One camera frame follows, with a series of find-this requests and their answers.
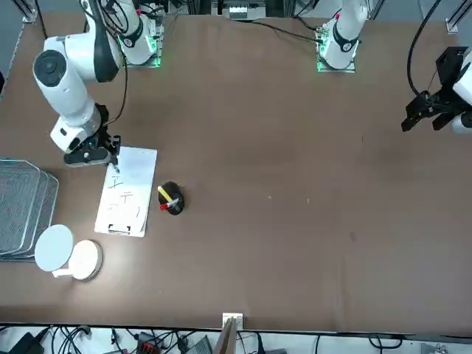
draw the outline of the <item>marker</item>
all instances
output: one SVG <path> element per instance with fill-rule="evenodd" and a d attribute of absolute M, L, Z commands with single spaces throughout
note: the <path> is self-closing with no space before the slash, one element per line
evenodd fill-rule
<path fill-rule="evenodd" d="M 165 198 L 165 200 L 168 203 L 170 203 L 172 201 L 172 198 L 167 194 L 167 192 L 164 190 L 164 188 L 162 188 L 161 186 L 158 186 L 157 190 L 159 191 L 159 193 L 161 193 L 161 195 Z"/>
<path fill-rule="evenodd" d="M 118 165 L 117 165 L 117 164 L 111 164 L 111 166 L 113 166 L 113 168 L 115 169 L 115 172 L 116 172 L 116 173 L 119 173 L 119 168 L 118 168 Z"/>
<path fill-rule="evenodd" d="M 178 203 L 178 198 L 174 199 L 173 201 L 170 201 L 169 203 L 161 204 L 161 210 L 167 210 L 169 208 L 173 208 L 177 203 Z"/>

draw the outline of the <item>white lid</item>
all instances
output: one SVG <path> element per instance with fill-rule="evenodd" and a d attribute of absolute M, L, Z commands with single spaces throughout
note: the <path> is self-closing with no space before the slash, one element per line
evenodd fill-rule
<path fill-rule="evenodd" d="M 69 260 L 72 276 L 84 280 L 95 275 L 102 265 L 102 249 L 90 240 L 82 240 L 74 247 Z"/>
<path fill-rule="evenodd" d="M 74 235 L 64 225 L 48 227 L 38 238 L 35 246 L 35 261 L 44 271 L 57 271 L 71 257 Z"/>

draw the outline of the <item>gray floor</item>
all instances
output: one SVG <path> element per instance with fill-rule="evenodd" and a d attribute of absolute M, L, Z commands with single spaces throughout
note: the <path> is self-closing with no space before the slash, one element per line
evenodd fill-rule
<path fill-rule="evenodd" d="M 443 21 L 452 14 L 461 0 L 443 0 L 432 16 L 433 20 Z M 309 17 L 331 17 L 340 7 L 342 0 L 321 0 L 315 10 L 306 13 Z M 385 0 L 377 21 L 421 21 L 434 0 Z M 77 0 L 39 0 L 41 9 L 47 11 L 79 11 Z M 20 12 L 10 0 L 0 4 L 0 72 L 6 74 L 21 30 Z M 459 26 L 459 42 L 472 46 L 472 11 Z"/>

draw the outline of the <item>red pen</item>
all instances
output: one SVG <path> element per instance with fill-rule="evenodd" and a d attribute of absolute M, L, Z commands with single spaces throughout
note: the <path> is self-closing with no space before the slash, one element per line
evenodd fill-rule
<path fill-rule="evenodd" d="M 167 210 L 169 208 L 174 207 L 178 203 L 178 198 L 174 199 L 173 201 L 170 201 L 169 203 L 166 204 L 161 204 L 161 210 Z"/>

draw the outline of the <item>cable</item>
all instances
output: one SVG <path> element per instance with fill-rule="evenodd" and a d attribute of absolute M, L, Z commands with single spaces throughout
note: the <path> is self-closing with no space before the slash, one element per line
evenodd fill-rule
<path fill-rule="evenodd" d="M 378 345 L 375 344 L 373 341 L 372 341 L 372 337 L 375 337 L 377 340 L 378 340 Z M 388 346 L 385 346 L 382 344 L 382 341 L 381 341 L 381 337 L 379 337 L 377 334 L 370 334 L 369 335 L 369 343 L 375 348 L 375 349 L 379 349 L 381 351 L 381 354 L 382 352 L 385 350 L 393 350 L 393 349 L 398 349 L 399 347 L 401 347 L 401 345 L 403 344 L 403 339 L 400 338 L 398 339 L 398 344 L 396 345 L 388 345 Z"/>
<path fill-rule="evenodd" d="M 70 339 L 69 339 L 69 347 L 67 348 L 67 352 L 70 353 L 70 347 L 71 345 L 74 347 L 74 350 L 76 352 L 76 354 L 82 354 L 81 351 L 79 350 L 79 348 L 77 348 L 77 346 L 75 345 L 74 343 L 74 339 L 76 336 L 78 336 L 78 334 L 80 333 L 81 329 L 79 328 L 75 328 L 71 333 L 69 332 L 69 329 L 67 327 L 65 327 L 65 330 L 67 332 L 67 334 L 69 335 Z"/>
<path fill-rule="evenodd" d="M 118 343 L 117 331 L 114 328 L 111 328 L 111 344 L 115 344 L 117 346 L 119 352 L 123 353 L 123 350 L 121 349 L 121 347 L 119 346 L 119 343 Z"/>
<path fill-rule="evenodd" d="M 315 344 L 315 351 L 313 354 L 318 354 L 318 344 L 319 344 L 319 339 L 321 338 L 321 336 L 318 336 L 318 338 L 316 339 L 316 344 Z"/>
<path fill-rule="evenodd" d="M 56 327 L 56 330 L 54 331 L 54 333 L 52 334 L 52 337 L 51 337 L 51 353 L 52 354 L 55 354 L 54 353 L 54 340 L 56 338 L 56 334 L 57 334 L 58 331 L 59 331 L 59 327 Z"/>
<path fill-rule="evenodd" d="M 305 35 L 299 35 L 298 33 L 289 32 L 285 29 L 281 29 L 279 27 L 272 26 L 271 24 L 264 24 L 262 22 L 256 22 L 256 21 L 253 21 L 251 23 L 252 24 L 259 24 L 260 26 L 264 26 L 264 27 L 268 27 L 268 28 L 272 28 L 273 30 L 276 30 L 276 31 L 279 31 L 279 32 L 282 32 L 282 33 L 286 33 L 288 35 L 292 35 L 292 36 L 297 37 L 297 38 L 305 39 L 306 41 L 312 41 L 312 42 L 315 42 L 315 43 L 322 43 L 323 42 L 321 39 L 307 37 Z"/>
<path fill-rule="evenodd" d="M 173 343 L 173 340 L 174 340 L 174 334 L 176 334 L 176 333 L 177 332 L 168 333 L 165 337 L 163 337 L 161 340 L 159 340 L 159 343 L 162 343 L 161 349 L 166 350 L 166 349 L 169 349 L 172 346 L 172 343 Z M 166 346 L 164 340 L 168 336 L 170 336 L 170 343 Z"/>
<path fill-rule="evenodd" d="M 146 6 L 150 8 L 150 13 L 145 13 L 141 11 L 141 13 L 144 13 L 146 16 L 152 15 L 153 13 L 156 13 L 156 11 L 162 10 L 164 7 L 163 6 L 158 6 L 158 7 L 152 7 L 149 4 L 141 4 L 141 6 Z"/>
<path fill-rule="evenodd" d="M 110 125 L 113 122 L 116 122 L 121 117 L 123 110 L 125 109 L 126 96 L 128 94 L 128 64 L 126 63 L 126 57 L 123 51 L 122 51 L 122 55 L 123 55 L 123 63 L 125 64 L 125 89 L 123 91 L 123 100 L 121 102 L 121 107 L 119 108 L 118 114 L 113 119 L 103 123 L 103 126 L 105 127 Z"/>
<path fill-rule="evenodd" d="M 414 94 L 417 97 L 421 97 L 421 99 L 423 101 L 425 101 L 425 103 L 428 105 L 428 107 L 433 107 L 433 106 L 435 106 L 435 104 L 433 104 L 432 102 L 427 100 L 424 96 L 422 96 L 421 93 L 416 89 L 416 87 L 414 87 L 413 79 L 412 79 L 412 57 L 413 57 L 414 46 L 416 45 L 416 43 L 418 41 L 418 38 L 421 35 L 421 32 L 425 28 L 426 23 L 428 23 L 429 18 L 431 17 L 433 12 L 436 10 L 436 7 L 440 4 L 441 1 L 442 0 L 436 0 L 435 3 L 433 4 L 433 6 L 431 7 L 431 9 L 429 9 L 428 14 L 426 15 L 425 19 L 423 20 L 423 22 L 420 25 L 420 28 L 418 28 L 418 31 L 416 32 L 416 35 L 414 35 L 412 45 L 410 46 L 410 50 L 409 50 L 409 53 L 408 53 L 408 59 L 406 61 L 406 75 L 408 77 L 408 84 L 410 85 L 410 88 L 412 89 Z"/>
<path fill-rule="evenodd" d="M 341 10 L 342 10 L 342 8 L 341 8 L 341 9 L 339 9 L 338 11 L 336 11 L 336 12 L 334 13 L 333 17 L 332 17 L 331 19 L 335 18 L 335 17 L 336 17 L 336 15 L 337 15 L 337 14 L 339 14 L 339 12 L 340 12 Z"/>
<path fill-rule="evenodd" d="M 121 26 L 118 26 L 118 24 L 110 16 L 110 14 L 107 12 L 107 10 L 105 9 L 105 7 L 102 5 L 101 2 L 100 2 L 100 9 L 105 14 L 107 19 L 113 24 L 114 30 L 116 30 L 119 34 L 124 35 L 129 30 L 130 23 L 129 23 L 128 17 L 126 16 L 126 13 L 123 10 L 123 7 L 121 6 L 121 4 L 118 1 L 115 1 L 115 4 L 118 6 L 119 10 L 121 11 L 121 14 L 123 14 L 123 18 L 126 20 L 126 28 L 124 28 L 124 29 Z"/>
<path fill-rule="evenodd" d="M 316 7 L 316 5 L 320 2 L 320 0 L 313 0 L 313 7 L 311 8 L 312 10 Z M 308 6 L 310 6 L 310 4 L 312 3 L 312 1 L 308 0 L 307 4 L 305 5 L 305 7 L 303 7 L 296 15 L 295 17 L 297 16 L 300 16 L 300 14 L 305 11 L 307 9 Z"/>
<path fill-rule="evenodd" d="M 168 336 L 170 336 L 174 333 L 175 333 L 175 331 L 172 330 L 170 332 L 165 332 L 165 333 L 159 334 L 157 337 L 155 337 L 155 338 L 159 339 L 158 345 L 159 345 L 159 343 L 163 342 Z M 151 338 L 151 339 L 148 339 L 147 341 L 145 341 L 145 343 L 150 343 L 152 341 L 154 341 L 154 337 Z M 130 354 L 134 354 L 137 350 L 138 350 L 138 346 L 136 346 L 136 348 L 134 348 L 134 350 Z"/>
<path fill-rule="evenodd" d="M 434 71 L 433 76 L 431 76 L 431 81 L 429 81 L 429 85 L 428 85 L 428 88 L 426 89 L 426 91 L 429 91 L 429 89 L 431 88 L 431 84 L 433 83 L 433 80 L 434 80 L 434 77 L 436 76 L 436 74 L 437 74 L 437 69 Z"/>
<path fill-rule="evenodd" d="M 11 327 L 13 327 L 13 326 L 4 326 L 4 327 L 0 328 L 0 332 L 3 332 L 3 331 L 6 330 L 7 328 L 11 328 Z"/>
<path fill-rule="evenodd" d="M 185 336 L 182 336 L 180 339 L 181 339 L 181 340 L 184 340 L 186 337 L 191 336 L 191 335 L 192 335 L 193 333 L 195 333 L 195 332 L 196 332 L 196 330 L 193 330 L 192 332 L 186 334 Z M 177 343 L 171 345 L 171 346 L 169 347 L 169 349 L 167 349 L 167 350 L 166 350 L 165 352 L 163 352 L 162 354 L 168 354 L 177 344 L 178 344 L 178 341 L 177 341 Z"/>
<path fill-rule="evenodd" d="M 126 332 L 130 333 L 130 336 L 132 336 L 135 341 L 137 341 L 139 339 L 139 334 L 138 333 L 133 333 L 128 328 L 125 328 L 125 330 L 126 330 Z"/>
<path fill-rule="evenodd" d="M 44 39 L 47 39 L 46 27 L 44 26 L 43 14 L 41 13 L 41 8 L 39 7 L 38 0 L 35 0 L 36 10 L 38 11 L 39 22 L 41 23 L 41 29 L 43 30 Z"/>
<path fill-rule="evenodd" d="M 75 328 L 72 332 L 69 332 L 69 329 L 67 327 L 59 327 L 61 333 L 65 336 L 65 339 L 63 340 L 62 344 L 59 347 L 59 352 L 58 354 L 61 354 L 61 351 L 63 354 L 66 353 L 66 350 L 68 353 L 70 353 L 70 347 L 73 346 L 74 351 L 76 354 L 82 354 L 81 351 L 77 348 L 77 346 L 74 343 L 74 338 L 75 336 L 80 333 L 81 329 Z"/>
<path fill-rule="evenodd" d="M 157 345 L 157 338 L 156 338 L 156 334 L 154 333 L 154 330 L 153 330 L 152 328 L 150 329 L 150 332 L 153 334 L 153 337 L 154 337 L 154 343 L 155 343 L 155 345 L 156 345 L 156 346 L 155 346 L 155 348 L 156 348 L 156 350 L 158 350 L 158 349 L 157 349 L 157 348 L 158 348 L 158 345 Z"/>
<path fill-rule="evenodd" d="M 243 337 L 241 337 L 241 333 L 240 333 L 239 331 L 237 332 L 237 335 L 239 336 L 239 339 L 241 340 L 241 344 L 243 345 L 243 352 L 244 352 L 244 354 L 247 354 L 247 352 L 246 352 L 246 346 L 244 345 Z"/>
<path fill-rule="evenodd" d="M 300 16 L 294 16 L 294 18 L 300 22 L 302 22 L 303 26 L 307 27 L 309 30 L 316 31 L 315 27 L 310 26 L 309 24 L 306 23 L 306 21 L 301 18 Z"/>

